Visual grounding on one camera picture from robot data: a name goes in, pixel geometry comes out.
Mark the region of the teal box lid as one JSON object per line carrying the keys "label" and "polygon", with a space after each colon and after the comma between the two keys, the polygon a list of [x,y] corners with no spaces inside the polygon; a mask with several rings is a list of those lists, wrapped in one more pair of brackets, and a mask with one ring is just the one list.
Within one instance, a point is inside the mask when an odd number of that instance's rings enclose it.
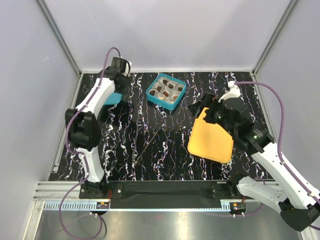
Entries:
{"label": "teal box lid", "polygon": [[123,95],[118,92],[113,92],[107,100],[104,102],[103,106],[117,105],[121,102]]}

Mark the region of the metal tongs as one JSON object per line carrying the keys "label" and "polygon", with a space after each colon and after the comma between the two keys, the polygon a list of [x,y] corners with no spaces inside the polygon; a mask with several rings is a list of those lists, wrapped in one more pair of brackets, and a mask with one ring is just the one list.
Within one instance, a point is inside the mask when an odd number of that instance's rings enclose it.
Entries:
{"label": "metal tongs", "polygon": [[140,155],[138,156],[137,160],[134,162],[134,166],[137,166],[141,160],[143,155],[145,154],[145,152],[147,151],[147,148],[152,144],[152,142],[154,141],[154,139],[156,138],[156,136],[158,135],[158,133],[160,132],[160,130],[163,128],[165,121],[163,120],[159,126],[159,128],[156,130],[156,132],[154,133],[154,135],[152,136],[151,140],[148,142],[148,144],[144,147],[144,149],[142,150],[142,152],[140,153]]}

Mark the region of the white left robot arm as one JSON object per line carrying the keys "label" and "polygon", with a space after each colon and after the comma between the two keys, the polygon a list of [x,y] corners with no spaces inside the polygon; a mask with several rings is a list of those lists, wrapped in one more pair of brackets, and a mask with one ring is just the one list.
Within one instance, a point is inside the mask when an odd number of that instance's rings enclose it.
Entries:
{"label": "white left robot arm", "polygon": [[71,154],[80,158],[84,167],[84,179],[80,185],[97,198],[103,198],[108,193],[98,151],[102,136],[98,115],[107,99],[126,86],[130,71],[129,61],[114,57],[111,65],[101,71],[84,100],[65,112],[65,146]]}

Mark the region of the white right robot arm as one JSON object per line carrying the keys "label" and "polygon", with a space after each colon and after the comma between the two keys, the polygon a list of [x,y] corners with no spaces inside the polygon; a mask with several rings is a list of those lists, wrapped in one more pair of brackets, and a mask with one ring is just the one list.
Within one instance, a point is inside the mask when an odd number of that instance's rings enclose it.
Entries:
{"label": "white right robot arm", "polygon": [[228,195],[255,199],[280,214],[292,229],[302,232],[320,216],[320,191],[310,184],[278,149],[268,129],[253,122],[249,107],[240,97],[221,100],[206,93],[188,107],[197,120],[216,124],[228,133],[235,146],[260,163],[280,190],[239,174],[227,185]]}

